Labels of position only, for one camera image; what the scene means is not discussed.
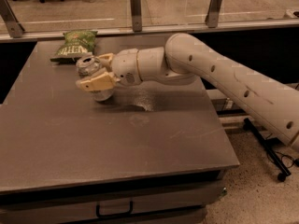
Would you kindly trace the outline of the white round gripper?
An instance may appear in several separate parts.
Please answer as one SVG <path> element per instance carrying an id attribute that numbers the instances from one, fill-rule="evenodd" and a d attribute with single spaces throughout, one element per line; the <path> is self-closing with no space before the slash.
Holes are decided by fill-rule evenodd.
<path id="1" fill-rule="evenodd" d="M 114 56 L 113 53 L 99 55 L 97 59 L 107 71 L 103 74 L 93 74 L 76 81 L 83 91 L 105 91 L 113 89 L 118 82 L 125 86 L 141 83 L 137 67 L 138 49 L 125 49 Z"/>

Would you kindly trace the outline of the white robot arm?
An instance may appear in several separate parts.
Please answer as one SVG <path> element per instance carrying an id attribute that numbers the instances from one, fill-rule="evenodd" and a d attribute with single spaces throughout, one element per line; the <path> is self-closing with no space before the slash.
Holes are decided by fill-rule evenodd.
<path id="1" fill-rule="evenodd" d="M 88 54 L 76 67 L 80 75 L 76 85 L 86 92 L 102 92 L 105 98 L 119 84 L 183 85 L 201 77 L 284 145 L 299 150 L 299 91 L 219 54 L 192 35 L 171 35 L 157 48 Z"/>

